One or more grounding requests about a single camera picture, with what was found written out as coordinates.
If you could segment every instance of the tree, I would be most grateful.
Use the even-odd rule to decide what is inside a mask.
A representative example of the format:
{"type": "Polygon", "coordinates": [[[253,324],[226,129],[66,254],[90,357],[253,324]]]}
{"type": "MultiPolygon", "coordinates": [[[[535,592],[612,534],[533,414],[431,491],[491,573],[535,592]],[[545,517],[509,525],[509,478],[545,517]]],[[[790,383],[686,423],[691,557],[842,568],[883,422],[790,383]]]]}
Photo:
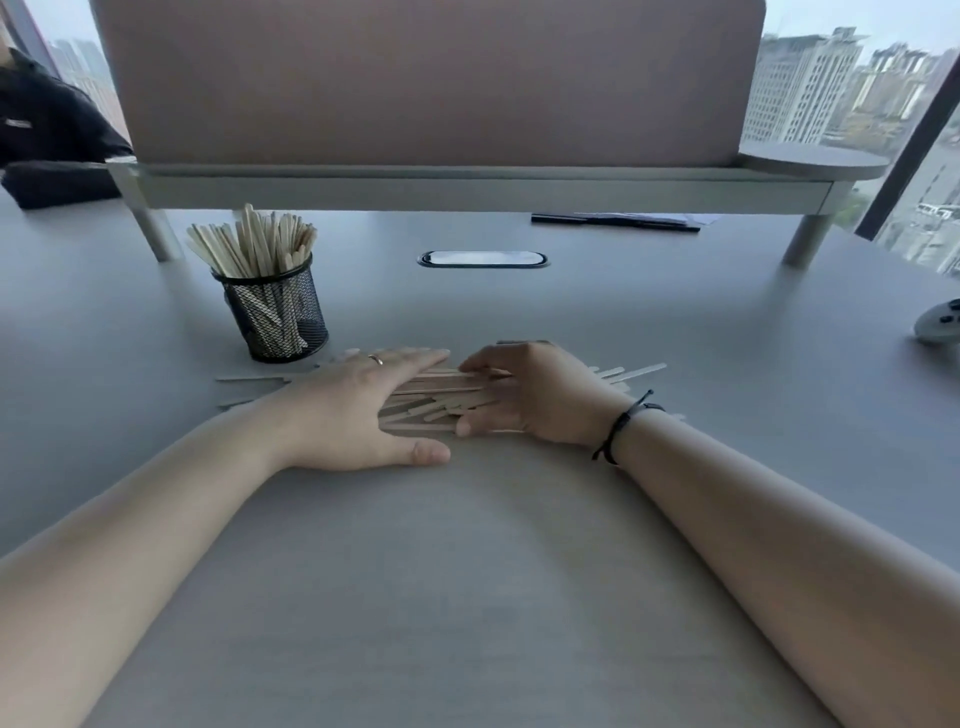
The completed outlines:
{"type": "Polygon", "coordinates": [[[860,222],[860,218],[863,217],[863,213],[867,211],[867,207],[869,206],[870,197],[854,190],[850,193],[850,197],[847,198],[847,204],[844,208],[837,212],[833,224],[843,228],[847,232],[853,232],[856,224],[860,222]]]}

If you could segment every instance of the black cord bracelet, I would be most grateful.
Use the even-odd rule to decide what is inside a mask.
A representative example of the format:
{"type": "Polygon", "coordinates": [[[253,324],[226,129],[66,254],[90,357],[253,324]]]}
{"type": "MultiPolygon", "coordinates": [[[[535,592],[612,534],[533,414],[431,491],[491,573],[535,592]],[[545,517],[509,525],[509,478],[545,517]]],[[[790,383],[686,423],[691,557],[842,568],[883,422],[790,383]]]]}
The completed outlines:
{"type": "Polygon", "coordinates": [[[649,392],[643,395],[643,397],[641,397],[639,400],[634,402],[634,405],[630,409],[628,409],[626,412],[624,412],[622,415],[616,418],[616,422],[613,423],[613,427],[611,427],[610,429],[610,434],[607,435],[607,439],[603,441],[603,445],[601,445],[597,449],[597,451],[593,454],[593,457],[590,458],[591,460],[599,459],[602,453],[603,456],[607,458],[608,463],[610,463],[611,465],[619,465],[619,463],[613,459],[613,452],[612,452],[613,438],[616,437],[617,433],[621,429],[627,426],[627,423],[634,417],[634,415],[637,412],[642,412],[644,409],[658,409],[661,412],[666,412],[666,410],[663,409],[663,407],[661,407],[659,404],[653,404],[652,402],[647,401],[647,398],[650,397],[650,395],[652,395],[653,393],[654,391],[651,389],[649,392]]]}

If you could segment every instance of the black bag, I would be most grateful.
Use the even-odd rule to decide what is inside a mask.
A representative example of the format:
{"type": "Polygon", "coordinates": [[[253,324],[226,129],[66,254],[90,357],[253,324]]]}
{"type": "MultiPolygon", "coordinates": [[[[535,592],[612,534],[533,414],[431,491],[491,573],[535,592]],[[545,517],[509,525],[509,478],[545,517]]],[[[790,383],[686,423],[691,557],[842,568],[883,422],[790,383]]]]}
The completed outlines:
{"type": "Polygon", "coordinates": [[[120,197],[105,164],[83,161],[15,161],[3,187],[21,209],[90,203],[120,197]]]}

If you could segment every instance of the pink fabric partition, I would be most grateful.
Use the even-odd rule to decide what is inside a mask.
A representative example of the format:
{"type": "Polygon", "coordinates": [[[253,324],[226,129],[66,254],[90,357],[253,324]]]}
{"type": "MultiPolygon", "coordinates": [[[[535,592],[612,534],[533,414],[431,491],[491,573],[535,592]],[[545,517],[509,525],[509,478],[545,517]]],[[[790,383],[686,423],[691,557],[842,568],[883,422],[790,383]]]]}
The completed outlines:
{"type": "Polygon", "coordinates": [[[145,162],[716,166],[762,0],[93,0],[145,162]]]}

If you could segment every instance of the hand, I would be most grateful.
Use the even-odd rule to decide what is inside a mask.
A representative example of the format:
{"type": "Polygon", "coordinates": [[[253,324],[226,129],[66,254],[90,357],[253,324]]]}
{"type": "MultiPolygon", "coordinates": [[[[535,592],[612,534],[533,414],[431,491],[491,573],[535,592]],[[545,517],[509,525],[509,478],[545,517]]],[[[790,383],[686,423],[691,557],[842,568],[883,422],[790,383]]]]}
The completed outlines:
{"type": "Polygon", "coordinates": [[[279,470],[354,471],[385,465],[436,465],[450,449],[436,440],[395,437],[377,416],[404,382],[444,361],[450,352],[398,349],[377,352],[383,366],[359,352],[317,370],[257,403],[257,431],[270,438],[279,470]]]}
{"type": "Polygon", "coordinates": [[[502,369],[514,375],[493,385],[500,402],[460,418],[457,434],[461,437],[522,429],[555,443],[597,447],[634,402],[573,354],[548,342],[489,346],[470,356],[460,369],[502,369]]]}

